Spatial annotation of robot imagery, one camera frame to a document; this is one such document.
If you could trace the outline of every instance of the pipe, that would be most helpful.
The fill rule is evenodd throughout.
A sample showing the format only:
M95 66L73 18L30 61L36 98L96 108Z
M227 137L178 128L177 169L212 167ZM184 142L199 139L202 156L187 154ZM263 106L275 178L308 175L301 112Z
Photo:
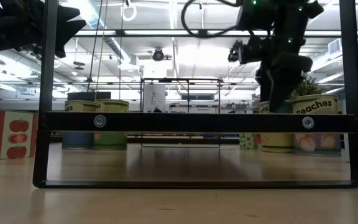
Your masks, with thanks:
M94 30L103 30L109 29L105 25L105 21L102 18L99 18L98 13L96 12L96 6L91 0L69 0L69 5L71 7L76 7L81 12L81 17L86 21L86 23ZM118 42L112 37L103 37L104 42L111 48L111 50L120 58L120 61L125 63L130 63L131 58L128 54L121 49L121 46Z

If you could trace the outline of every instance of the fluorescent light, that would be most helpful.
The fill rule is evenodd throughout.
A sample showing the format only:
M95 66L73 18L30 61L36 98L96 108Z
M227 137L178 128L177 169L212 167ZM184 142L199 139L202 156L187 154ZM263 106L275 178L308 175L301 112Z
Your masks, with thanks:
M9 90L9 91L16 91L15 88L13 88L11 86L8 86L8 85L5 85L5 84L0 84L0 89Z
M343 89L343 87L342 87L342 88L333 89L333 90L329 90L329 91L327 91L327 92L325 92L325 93L323 93L323 94L335 93L335 92L337 92L337 91L339 91L339 90L342 90L342 89Z
M118 65L117 67L121 70L137 70L137 71L139 71L139 69L140 69L139 66L133 65L130 63L122 63L122 64Z
M32 69L20 62L5 57L0 54L0 60L5 62L5 65L0 65L0 69L6 70L9 73L13 73L16 77L29 78L34 77L31 74L33 73Z
M218 32L221 32L221 30L209 30L207 33L208 34L216 34ZM264 30L255 30L254 31L255 35L267 35L267 31ZM248 31L239 31L239 30L232 30L229 32L224 33L223 35L239 35L239 36L249 36L250 33Z
M99 77L98 83L104 83L104 82L119 82L119 79L117 77Z
M125 30L128 35L188 35L185 30Z
M336 75L331 75L331 76L328 76L320 81L318 81L317 83L325 83L325 82L329 82L329 81L332 81L338 77L341 77L343 76L343 73L342 74L336 74Z
M54 98L67 98L67 94L66 93L60 93L59 91L52 91L52 96Z
M341 31L332 31L332 30L309 30L305 32L305 36L330 36L330 35L336 35L340 36L342 35Z
M76 35L90 35L90 36L96 36L96 35L103 35L103 30L80 30L76 33ZM114 30L104 30L104 35L116 35L116 31Z

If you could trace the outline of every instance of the ceiling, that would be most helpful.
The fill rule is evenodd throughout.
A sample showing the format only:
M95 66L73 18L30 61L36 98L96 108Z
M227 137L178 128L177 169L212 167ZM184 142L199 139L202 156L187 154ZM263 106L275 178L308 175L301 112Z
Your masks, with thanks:
M74 5L72 0L61 0L60 4L76 6L80 8L80 2L88 0L76 0ZM96 13L101 7L101 18L104 20L105 27L108 29L183 29L180 22L181 9L184 0L132 0L131 4L136 7L137 14L131 21L124 21L121 16L123 1L109 0L106 15L106 0L93 1ZM236 23L239 8L228 7L217 1L203 0L203 7L200 9L199 2L189 7L186 12L186 21L190 29L225 29ZM319 1L325 11L317 18L309 21L308 30L339 30L339 0ZM357 3L357 26L358 26L358 0ZM81 10L82 15L89 11ZM125 15L130 17L132 9L126 9ZM118 55L103 42L102 38L80 37L72 38L66 44L65 50L67 57L60 59L60 65L55 69L56 74L61 75L65 81L84 82L88 77L94 81L97 76L106 82L138 82L141 74L150 69L163 67L166 70L166 77L180 78L223 78L226 82L247 82L254 76L254 72L259 67L258 63L239 66L237 63L229 63L227 56L229 49L236 40L247 42L248 38L221 37L214 39L196 39L192 37L115 37L115 41L121 46L122 51L135 58L138 67L130 69L119 69ZM301 48L301 55L309 56L316 61L325 55L328 44L335 38L309 38ZM152 52L156 48L161 48L165 55L169 55L168 60L154 63L151 60ZM177 72L174 72L172 56L175 55ZM25 58L35 61L35 58L25 55ZM83 70L75 70L74 61L85 64ZM314 71L317 79L337 74L342 70L341 60L331 63L327 67ZM342 82L341 77L332 82ZM100 85L99 89L110 89L116 86ZM255 85L241 86L237 90L254 90Z

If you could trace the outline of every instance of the can label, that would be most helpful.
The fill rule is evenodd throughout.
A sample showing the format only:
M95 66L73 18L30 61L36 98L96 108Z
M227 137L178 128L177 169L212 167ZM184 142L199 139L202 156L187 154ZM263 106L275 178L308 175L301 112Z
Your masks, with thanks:
M100 100L96 102L97 112L124 113L129 105L125 101ZM125 150L127 134L122 132L95 132L94 144L96 149Z
M301 96L294 100L293 112L296 114L337 114L337 96ZM297 133L295 134L295 152L298 154L340 156L339 134Z
M293 111L296 114L331 114L337 113L337 101L335 96L311 96L309 98L293 102Z
M86 101L66 101L65 102L65 111L72 112L90 112L95 111L96 106L93 102Z
M260 104L260 113L271 113L268 102ZM275 113L291 113L291 103L285 101ZM293 152L293 134L262 133L262 150L266 152Z

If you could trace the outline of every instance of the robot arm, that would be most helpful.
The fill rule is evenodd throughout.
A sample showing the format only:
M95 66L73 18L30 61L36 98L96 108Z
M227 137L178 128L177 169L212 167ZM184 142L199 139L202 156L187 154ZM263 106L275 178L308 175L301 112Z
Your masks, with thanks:
M189 0L183 7L181 21L189 34L203 38L192 33L184 20L185 11L193 1ZM317 1L309 3L309 0L237 0L236 3L218 1L240 7L240 10L236 26L212 37L233 29L247 30L251 34L247 44L237 41L233 45L228 60L238 60L240 64L261 61L256 75L260 84L261 101L269 101L270 110L276 111L302 81L301 74L311 69L312 59L300 56L299 51L306 42L304 34L308 19L321 14L323 7ZM266 30L268 34L262 39L254 35L253 30Z
M0 51L30 50L40 57L45 4L39 0L0 0ZM86 25L69 21L80 15L78 9L58 7L56 56L65 57L64 45Z

